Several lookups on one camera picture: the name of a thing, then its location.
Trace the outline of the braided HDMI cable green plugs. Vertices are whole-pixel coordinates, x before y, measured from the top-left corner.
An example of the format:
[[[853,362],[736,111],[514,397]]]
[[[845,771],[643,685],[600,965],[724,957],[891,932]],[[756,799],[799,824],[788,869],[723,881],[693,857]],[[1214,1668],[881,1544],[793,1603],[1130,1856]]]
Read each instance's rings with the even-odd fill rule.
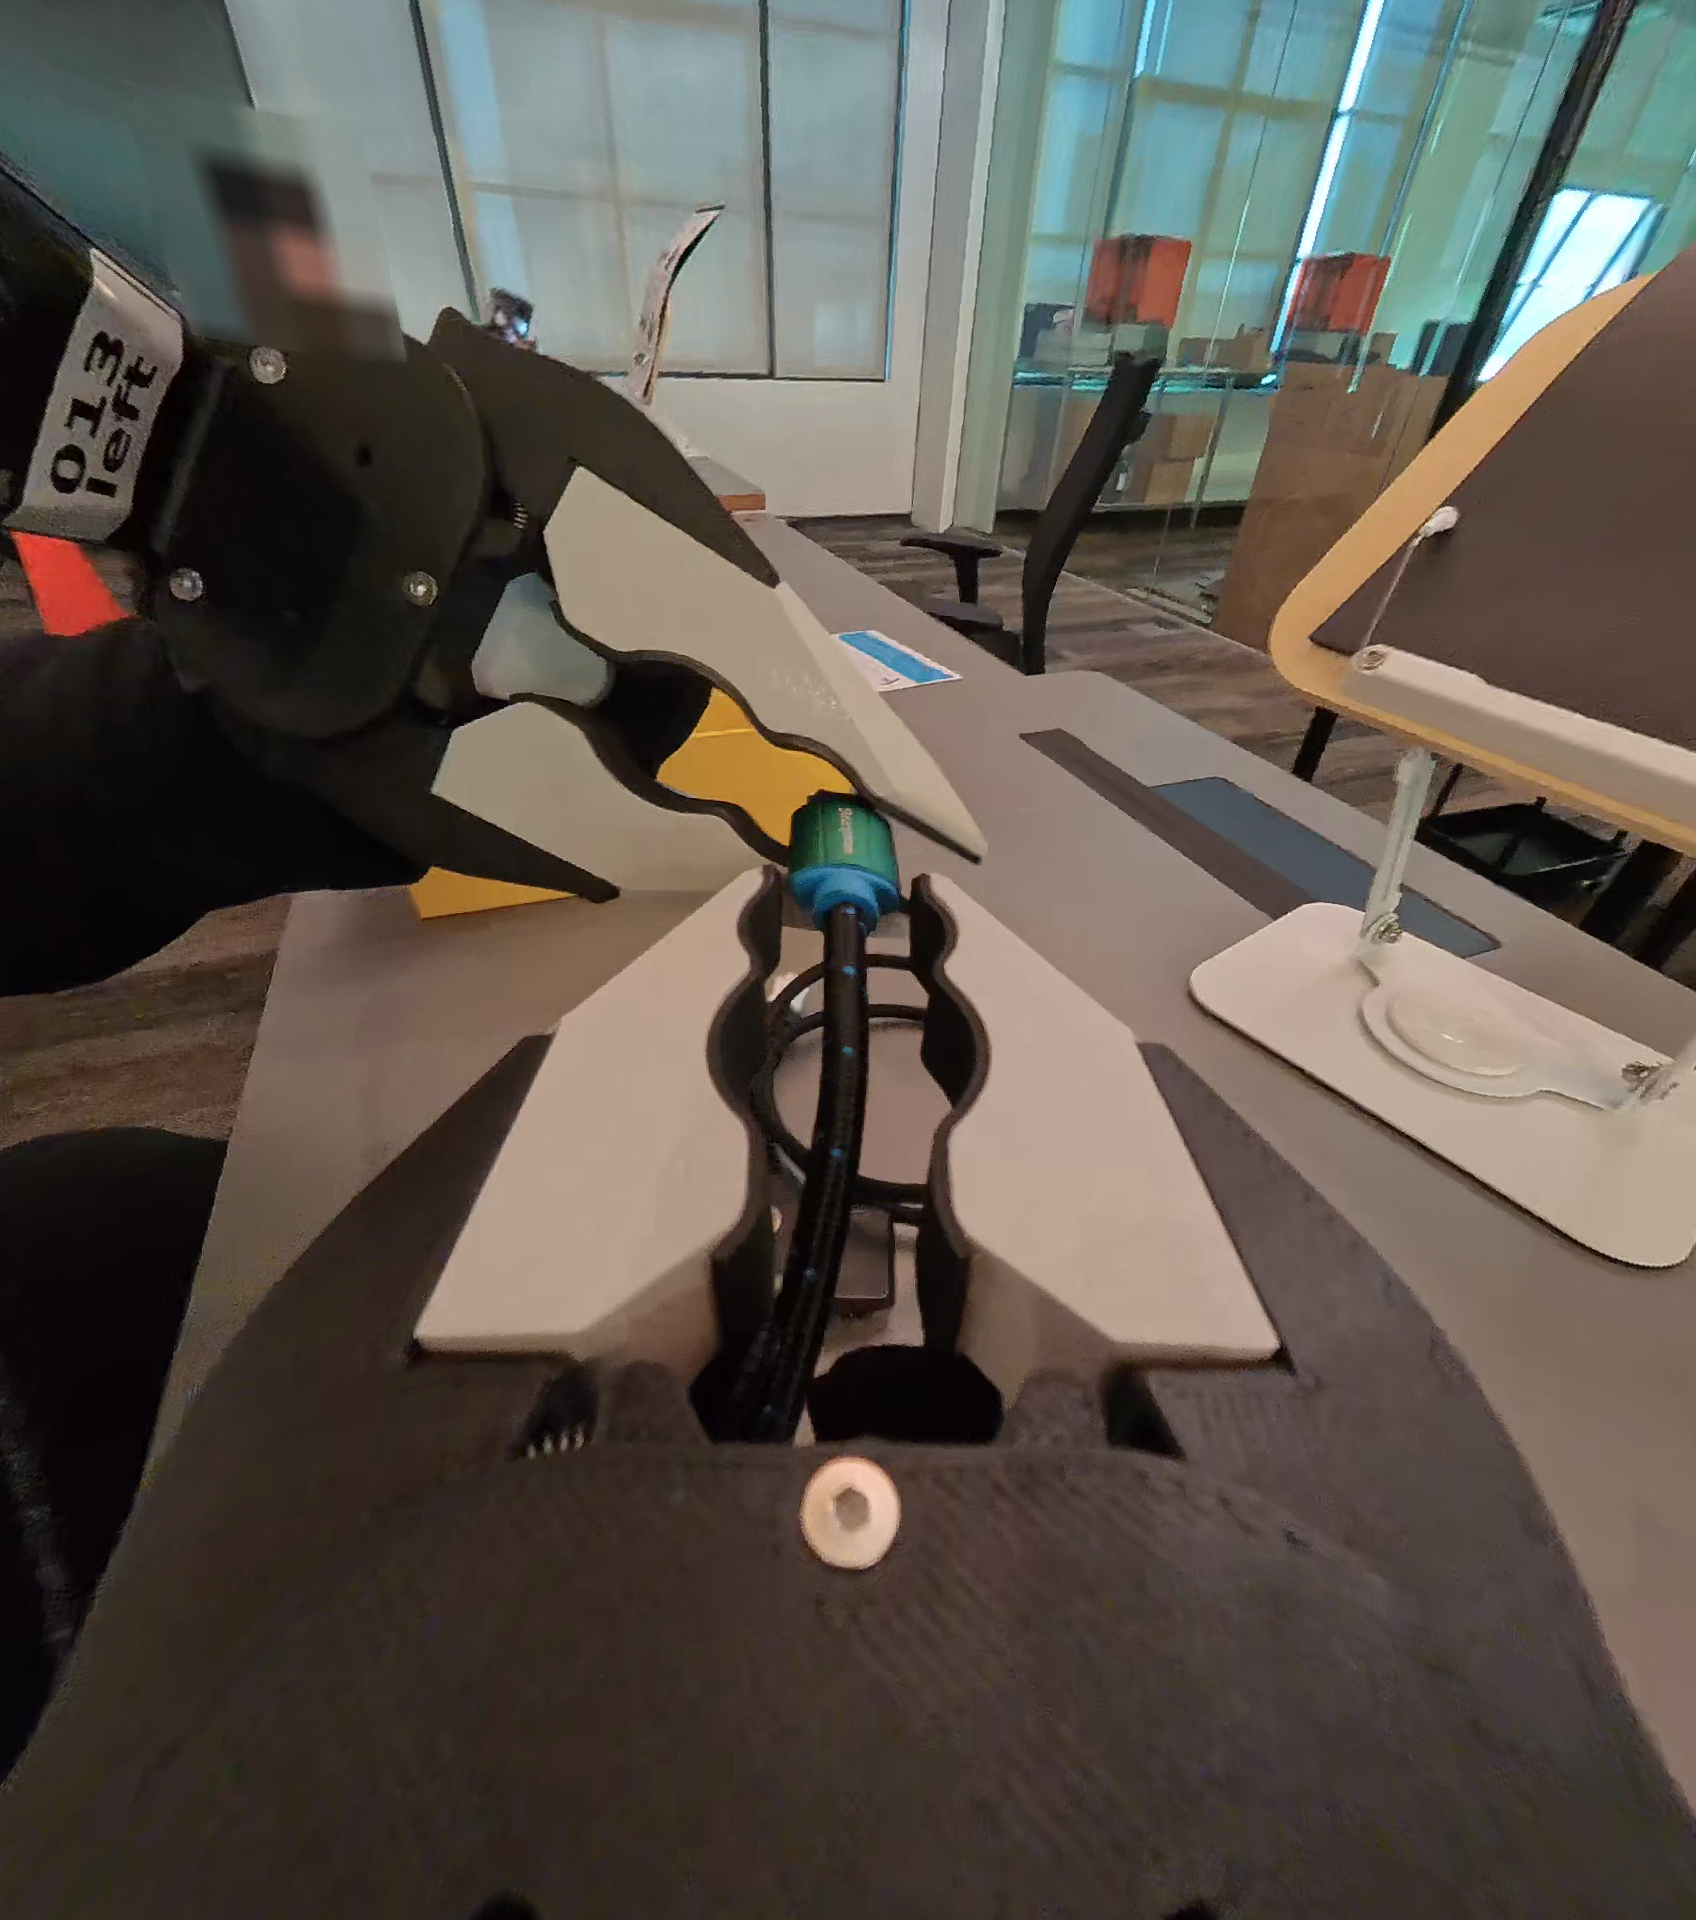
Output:
[[[787,892],[820,930],[817,968],[831,1029],[813,1123],[813,1167],[788,1240],[779,1293],[736,1384],[743,1435],[788,1435],[814,1377],[837,1302],[847,1224],[857,1203],[867,1111],[868,933],[902,899],[892,830],[860,799],[817,791],[793,815]],[[26,1406],[0,1354],[0,1481],[43,1603],[43,1640],[62,1659],[77,1631],[74,1580],[45,1489]]]

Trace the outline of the black floor bin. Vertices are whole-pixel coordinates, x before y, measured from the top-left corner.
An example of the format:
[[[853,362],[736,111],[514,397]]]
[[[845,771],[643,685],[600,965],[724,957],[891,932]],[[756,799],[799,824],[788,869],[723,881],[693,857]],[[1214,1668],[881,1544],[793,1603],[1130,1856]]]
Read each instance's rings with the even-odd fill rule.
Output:
[[[1545,799],[1441,809],[1418,843],[1536,906],[1585,899],[1620,866],[1627,830],[1602,832],[1550,809]]]

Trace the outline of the yellow plastic bin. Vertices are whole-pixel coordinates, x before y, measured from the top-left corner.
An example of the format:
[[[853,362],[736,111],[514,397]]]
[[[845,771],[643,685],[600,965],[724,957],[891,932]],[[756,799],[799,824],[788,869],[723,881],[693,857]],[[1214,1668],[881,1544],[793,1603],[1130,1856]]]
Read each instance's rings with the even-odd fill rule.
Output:
[[[795,812],[814,791],[842,791],[837,768],[764,738],[745,710],[714,691],[696,730],[657,773],[658,781],[696,802],[740,806],[777,843],[788,841]],[[569,892],[481,876],[430,869],[408,887],[421,919],[453,918],[518,904],[566,899]]]

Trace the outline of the white metal board stand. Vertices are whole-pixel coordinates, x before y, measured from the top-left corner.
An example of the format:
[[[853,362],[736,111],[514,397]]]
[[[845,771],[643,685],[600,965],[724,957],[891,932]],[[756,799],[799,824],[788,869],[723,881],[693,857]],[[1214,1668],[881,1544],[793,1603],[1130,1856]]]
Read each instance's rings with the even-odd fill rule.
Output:
[[[1628,804],[1696,827],[1696,752],[1553,707],[1364,636],[1349,660],[1383,715],[1533,749]],[[1634,1268],[1696,1250],[1696,1029],[1649,1053],[1406,930],[1411,853],[1437,771],[1425,741],[1393,773],[1388,836],[1360,909],[1295,907],[1205,960],[1197,1006],[1557,1234]]]

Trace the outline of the large cardboard box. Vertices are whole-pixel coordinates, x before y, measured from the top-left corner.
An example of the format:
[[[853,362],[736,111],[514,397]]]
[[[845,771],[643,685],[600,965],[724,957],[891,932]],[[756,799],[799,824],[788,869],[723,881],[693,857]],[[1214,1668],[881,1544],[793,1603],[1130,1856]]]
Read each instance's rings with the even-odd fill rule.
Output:
[[[1387,360],[1286,363],[1211,618],[1264,652],[1276,611],[1426,443],[1448,375]]]

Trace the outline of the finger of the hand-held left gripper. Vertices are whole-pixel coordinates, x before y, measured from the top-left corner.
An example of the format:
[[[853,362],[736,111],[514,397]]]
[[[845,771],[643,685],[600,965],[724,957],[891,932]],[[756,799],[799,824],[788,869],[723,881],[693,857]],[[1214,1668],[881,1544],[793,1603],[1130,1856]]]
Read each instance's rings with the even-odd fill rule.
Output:
[[[709,896],[788,869],[788,846],[726,798],[657,768],[688,744],[714,685],[683,664],[627,664],[592,705],[520,697],[457,725],[429,795],[429,874],[551,897]]]
[[[573,470],[544,539],[553,583],[502,588],[474,646],[479,693],[498,707],[590,707],[629,664],[680,664],[876,812],[984,855],[957,785],[795,588],[756,578],[587,468]]]

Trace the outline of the orange 3D printer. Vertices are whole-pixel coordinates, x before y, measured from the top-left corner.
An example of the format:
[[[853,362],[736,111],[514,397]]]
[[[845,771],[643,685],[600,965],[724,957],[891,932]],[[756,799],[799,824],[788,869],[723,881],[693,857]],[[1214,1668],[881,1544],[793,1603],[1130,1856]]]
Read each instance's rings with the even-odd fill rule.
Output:
[[[1306,254],[1292,276],[1282,356],[1324,365],[1349,360],[1372,331],[1391,267],[1388,252]]]
[[[1122,231],[1097,239],[1079,327],[1106,335],[1114,354],[1169,360],[1195,241],[1187,236]]]

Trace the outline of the person's left forearm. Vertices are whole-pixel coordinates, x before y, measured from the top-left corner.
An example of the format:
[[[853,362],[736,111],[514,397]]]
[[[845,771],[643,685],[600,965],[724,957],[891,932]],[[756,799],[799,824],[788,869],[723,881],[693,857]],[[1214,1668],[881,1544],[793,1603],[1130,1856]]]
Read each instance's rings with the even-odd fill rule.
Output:
[[[0,636],[0,998],[91,988],[218,909],[425,869],[247,757],[153,621]]]

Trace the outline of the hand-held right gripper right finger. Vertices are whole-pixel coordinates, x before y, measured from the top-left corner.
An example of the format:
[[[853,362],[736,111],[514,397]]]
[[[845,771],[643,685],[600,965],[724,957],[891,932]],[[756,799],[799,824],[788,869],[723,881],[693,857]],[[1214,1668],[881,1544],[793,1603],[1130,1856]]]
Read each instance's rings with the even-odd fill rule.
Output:
[[[1272,1361],[1276,1325],[1130,1026],[951,876],[911,887],[908,968],[948,1102],[914,1237],[924,1345],[1004,1399],[1041,1373]]]

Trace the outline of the black adapter cable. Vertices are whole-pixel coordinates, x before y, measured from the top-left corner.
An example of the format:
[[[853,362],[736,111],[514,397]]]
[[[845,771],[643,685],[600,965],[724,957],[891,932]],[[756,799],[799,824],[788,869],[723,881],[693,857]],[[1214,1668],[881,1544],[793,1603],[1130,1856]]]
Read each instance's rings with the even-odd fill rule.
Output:
[[[933,1141],[948,1102],[924,1055],[928,992],[899,954],[867,969],[867,1093],[860,1167],[833,1316],[884,1324],[913,1297],[916,1236],[928,1214]],[[819,1126],[826,1032],[823,965],[787,968],[768,983],[764,1067],[752,1108],[774,1164],[779,1234],[788,1237]]]

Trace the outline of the person's leg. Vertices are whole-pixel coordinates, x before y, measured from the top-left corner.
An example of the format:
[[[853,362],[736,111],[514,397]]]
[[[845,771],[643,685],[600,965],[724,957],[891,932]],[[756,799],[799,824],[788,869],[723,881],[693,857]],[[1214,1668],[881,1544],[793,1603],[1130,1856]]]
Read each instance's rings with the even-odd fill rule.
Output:
[[[132,1512],[224,1158],[153,1127],[0,1150],[0,1786]]]

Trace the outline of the orange traffic cone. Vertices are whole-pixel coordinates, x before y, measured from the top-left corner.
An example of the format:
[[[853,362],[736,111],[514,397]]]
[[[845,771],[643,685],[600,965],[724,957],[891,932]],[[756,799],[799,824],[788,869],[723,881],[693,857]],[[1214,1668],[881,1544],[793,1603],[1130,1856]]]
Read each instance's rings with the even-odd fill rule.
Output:
[[[47,636],[78,637],[131,616],[83,544],[29,532],[10,532],[9,542]]]

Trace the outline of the curved white board on stand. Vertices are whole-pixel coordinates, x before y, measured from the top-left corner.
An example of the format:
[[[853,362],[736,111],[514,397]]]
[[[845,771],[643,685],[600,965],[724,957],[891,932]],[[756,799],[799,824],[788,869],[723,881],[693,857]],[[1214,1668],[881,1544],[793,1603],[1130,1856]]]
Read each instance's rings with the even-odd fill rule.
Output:
[[[726,212],[724,201],[694,204],[688,218],[672,231],[666,247],[657,255],[647,282],[629,350],[623,389],[644,411],[655,408],[660,383],[672,304],[678,282],[703,239]]]

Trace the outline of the black office chair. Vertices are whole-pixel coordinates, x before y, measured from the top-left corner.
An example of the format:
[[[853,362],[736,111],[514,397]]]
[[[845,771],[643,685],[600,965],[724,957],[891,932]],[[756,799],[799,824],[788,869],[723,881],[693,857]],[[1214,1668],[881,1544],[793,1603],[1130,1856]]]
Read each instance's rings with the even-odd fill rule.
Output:
[[[955,597],[924,597],[916,605],[936,621],[981,646],[992,660],[1024,676],[1049,669],[1049,621],[1055,591],[1090,522],[1103,491],[1149,420],[1149,395],[1163,369],[1160,352],[1120,352],[1101,400],[1036,515],[1020,568],[1020,625],[1011,627],[981,597],[981,564],[1004,557],[1002,544],[964,532],[914,532],[905,548],[930,551],[955,568]]]

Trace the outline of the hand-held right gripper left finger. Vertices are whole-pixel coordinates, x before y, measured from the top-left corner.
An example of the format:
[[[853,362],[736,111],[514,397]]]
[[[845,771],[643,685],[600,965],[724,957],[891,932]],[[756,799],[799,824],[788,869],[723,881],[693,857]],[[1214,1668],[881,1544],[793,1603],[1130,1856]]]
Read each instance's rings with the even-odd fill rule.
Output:
[[[693,1384],[774,1293],[750,1111],[784,880],[739,876],[559,1019],[414,1343],[655,1364]]]

